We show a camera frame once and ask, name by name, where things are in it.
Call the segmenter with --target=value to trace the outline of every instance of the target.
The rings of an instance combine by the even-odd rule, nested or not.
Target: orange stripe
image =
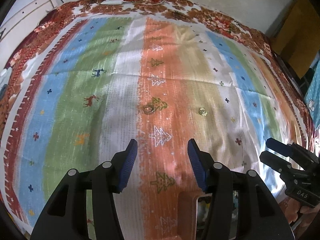
[[[266,63],[257,55],[254,53],[250,53],[251,56],[254,58],[254,60],[257,63],[258,68],[262,72],[265,80],[267,81],[274,97],[276,98],[277,102],[279,103],[279,108],[285,118],[285,121],[287,123],[287,127],[289,128],[289,135],[290,139],[301,145],[301,136],[300,131],[298,127],[298,123],[296,122],[296,118],[292,113],[292,110],[290,109],[289,105],[287,104],[280,88],[276,84],[276,81],[274,80],[273,76],[271,75],[269,71],[269,66],[266,65]]]
[[[199,190],[187,155],[187,142],[195,131],[188,116],[187,88],[180,78],[174,79],[183,73],[174,36],[173,24],[147,19],[138,85],[140,111],[137,123],[145,239],[178,239],[175,238],[178,194]],[[153,50],[153,46],[161,46],[163,50]],[[164,63],[152,66],[152,59]],[[165,79],[165,83],[152,86],[148,80],[152,74]],[[168,107],[146,115],[142,106],[152,102],[152,97],[160,98]],[[149,137],[154,133],[154,126],[172,136],[163,146],[155,147],[155,140]],[[150,184],[156,181],[157,172],[175,179],[173,186],[159,194],[156,183]]]

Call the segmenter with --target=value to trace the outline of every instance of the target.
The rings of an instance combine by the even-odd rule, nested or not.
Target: silver rivet
[[[206,116],[208,114],[208,112],[206,111],[206,109],[201,107],[201,108],[199,108],[199,114],[201,114],[202,116]]]
[[[112,166],[112,163],[111,162],[104,162],[103,164],[102,164],[102,167],[104,167],[104,168],[110,168]]]
[[[257,173],[256,173],[254,170],[249,170],[249,171],[248,171],[248,174],[249,174],[249,176],[251,176],[251,177],[257,176]]]
[[[75,169],[71,169],[70,171],[68,171],[68,175],[69,176],[73,176],[77,173],[77,171]]]
[[[213,166],[214,166],[216,169],[221,169],[221,168],[222,168],[222,164],[221,164],[221,163],[214,163]]]

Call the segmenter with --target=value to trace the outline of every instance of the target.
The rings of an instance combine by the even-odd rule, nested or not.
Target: metal ring
[[[142,107],[143,112],[147,115],[153,114],[155,111],[155,106],[153,104],[146,104]]]

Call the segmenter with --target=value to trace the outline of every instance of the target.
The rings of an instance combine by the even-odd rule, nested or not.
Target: ring
[[[153,112],[155,111],[155,106],[153,104],[146,104],[142,107],[143,112],[145,114],[153,114]]]

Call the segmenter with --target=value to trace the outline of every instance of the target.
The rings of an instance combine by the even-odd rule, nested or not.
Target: blue stripe
[[[268,138],[272,137],[272,133],[267,124],[267,119],[262,109],[259,94],[256,92],[256,89],[251,82],[251,79],[245,68],[239,62],[237,57],[232,54],[230,47],[225,42],[225,38],[209,31],[206,33],[219,52],[224,55],[226,61],[236,76],[237,84],[241,89],[241,94],[244,99],[244,104],[246,107],[245,110],[256,130],[258,141],[260,143],[260,152],[263,152],[266,149],[265,142]],[[272,190],[276,187],[276,180],[273,175],[273,170],[264,165],[264,171],[266,173],[266,179],[264,182],[268,188]]]
[[[35,213],[34,216],[31,216],[29,213],[26,214],[31,226],[35,225],[46,203],[42,190],[42,170],[46,148],[55,122],[57,102],[63,93],[65,83],[68,81],[68,71],[71,71],[75,67],[79,56],[84,53],[87,44],[106,22],[107,18],[92,19],[74,36],[61,52],[60,59],[48,70],[46,76],[43,77],[43,79],[47,80],[42,81],[44,83],[42,90],[39,91],[38,97],[35,98],[34,114],[30,120],[28,129],[23,134],[25,146],[22,150],[19,188],[19,203],[22,209],[26,211],[32,210]],[[36,132],[39,138],[35,141],[33,136]],[[32,185],[32,192],[28,188],[29,185]]]

